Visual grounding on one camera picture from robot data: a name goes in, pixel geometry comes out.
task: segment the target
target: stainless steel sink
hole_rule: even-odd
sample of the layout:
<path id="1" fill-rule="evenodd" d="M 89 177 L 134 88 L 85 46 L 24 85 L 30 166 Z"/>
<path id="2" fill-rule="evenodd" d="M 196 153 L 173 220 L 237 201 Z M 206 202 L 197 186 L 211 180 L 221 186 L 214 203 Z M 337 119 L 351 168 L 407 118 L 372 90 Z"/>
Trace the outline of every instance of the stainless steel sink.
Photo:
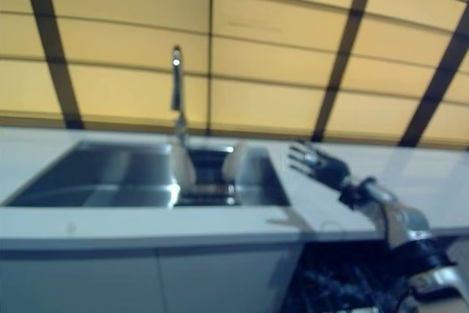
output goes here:
<path id="1" fill-rule="evenodd" d="M 242 177 L 226 184 L 233 148 L 189 149 L 197 183 L 181 193 L 167 144 L 81 142 L 14 194 L 8 207 L 177 207 L 279 205 L 289 201 L 264 148 L 249 148 Z"/>

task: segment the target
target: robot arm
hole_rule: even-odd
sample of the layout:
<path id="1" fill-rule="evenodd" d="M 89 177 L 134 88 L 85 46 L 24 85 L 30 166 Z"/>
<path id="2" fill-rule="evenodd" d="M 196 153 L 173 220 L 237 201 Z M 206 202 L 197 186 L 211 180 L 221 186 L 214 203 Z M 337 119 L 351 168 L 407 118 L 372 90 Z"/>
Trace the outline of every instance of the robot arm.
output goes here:
<path id="1" fill-rule="evenodd" d="M 400 312 L 456 312 L 449 308 L 455 297 L 465 306 L 461 312 L 469 312 L 469 281 L 432 235 L 420 210 L 402 204 L 373 177 L 354 180 L 346 163 L 307 142 L 299 141 L 290 150 L 293 169 L 338 191 L 339 201 L 363 213 L 386 239 L 413 296 Z"/>

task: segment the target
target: white countertop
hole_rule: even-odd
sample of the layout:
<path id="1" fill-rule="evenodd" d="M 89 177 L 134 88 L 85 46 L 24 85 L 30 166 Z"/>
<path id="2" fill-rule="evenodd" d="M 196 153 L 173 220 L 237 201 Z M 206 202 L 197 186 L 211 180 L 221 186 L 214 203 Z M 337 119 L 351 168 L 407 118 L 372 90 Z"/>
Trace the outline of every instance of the white countertop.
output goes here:
<path id="1" fill-rule="evenodd" d="M 171 136 L 87 130 L 0 129 L 0 204 L 82 140 L 169 142 Z M 239 139 L 192 136 L 194 144 Z M 20 208 L 0 207 L 0 248 L 66 249 L 211 246 L 377 238 L 372 224 L 338 194 L 288 168 L 289 144 L 268 148 L 291 207 Z M 469 152 L 321 144 L 358 177 L 374 175 L 419 207 L 439 235 L 469 234 Z"/>

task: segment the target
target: kitchen cabinet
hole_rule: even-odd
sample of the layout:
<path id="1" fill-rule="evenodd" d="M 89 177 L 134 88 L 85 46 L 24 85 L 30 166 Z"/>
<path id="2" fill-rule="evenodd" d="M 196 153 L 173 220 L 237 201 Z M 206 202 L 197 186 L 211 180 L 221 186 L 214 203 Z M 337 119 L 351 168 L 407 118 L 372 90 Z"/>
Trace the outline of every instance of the kitchen cabinet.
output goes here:
<path id="1" fill-rule="evenodd" d="M 1 313 L 273 313 L 302 243 L 0 254 Z"/>
<path id="2" fill-rule="evenodd" d="M 2 313 L 163 313 L 154 250 L 0 254 Z"/>
<path id="3" fill-rule="evenodd" d="M 278 312 L 303 244 L 160 250 L 167 313 Z"/>

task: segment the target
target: faucet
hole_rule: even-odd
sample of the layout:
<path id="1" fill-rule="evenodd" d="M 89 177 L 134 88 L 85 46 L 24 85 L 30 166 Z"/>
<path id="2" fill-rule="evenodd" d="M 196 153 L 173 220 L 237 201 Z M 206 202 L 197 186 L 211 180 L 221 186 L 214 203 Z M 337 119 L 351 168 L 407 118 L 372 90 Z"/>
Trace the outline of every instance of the faucet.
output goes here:
<path id="1" fill-rule="evenodd" d="M 182 84 L 182 53 L 181 48 L 176 45 L 173 48 L 173 96 L 171 100 L 171 109 L 178 111 L 179 116 L 174 121 L 174 134 L 180 145 L 186 147 L 188 132 L 187 120 L 184 112 L 184 86 Z"/>

